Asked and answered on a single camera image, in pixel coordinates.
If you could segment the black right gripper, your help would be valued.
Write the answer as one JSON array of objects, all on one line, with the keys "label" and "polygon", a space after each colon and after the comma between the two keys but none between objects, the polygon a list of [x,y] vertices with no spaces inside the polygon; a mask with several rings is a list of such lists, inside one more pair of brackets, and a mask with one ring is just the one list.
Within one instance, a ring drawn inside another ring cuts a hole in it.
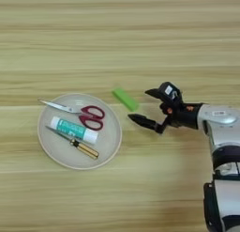
[{"label": "black right gripper", "polygon": [[[145,91],[145,93],[155,99],[160,99],[157,88],[148,89]],[[163,114],[166,115],[166,118],[162,124],[139,114],[130,114],[128,117],[136,124],[159,134],[162,134],[167,126],[172,126],[175,128],[184,126],[197,130],[198,113],[202,106],[202,103],[184,103],[182,100],[163,100],[159,105],[159,108],[162,110]]]}]

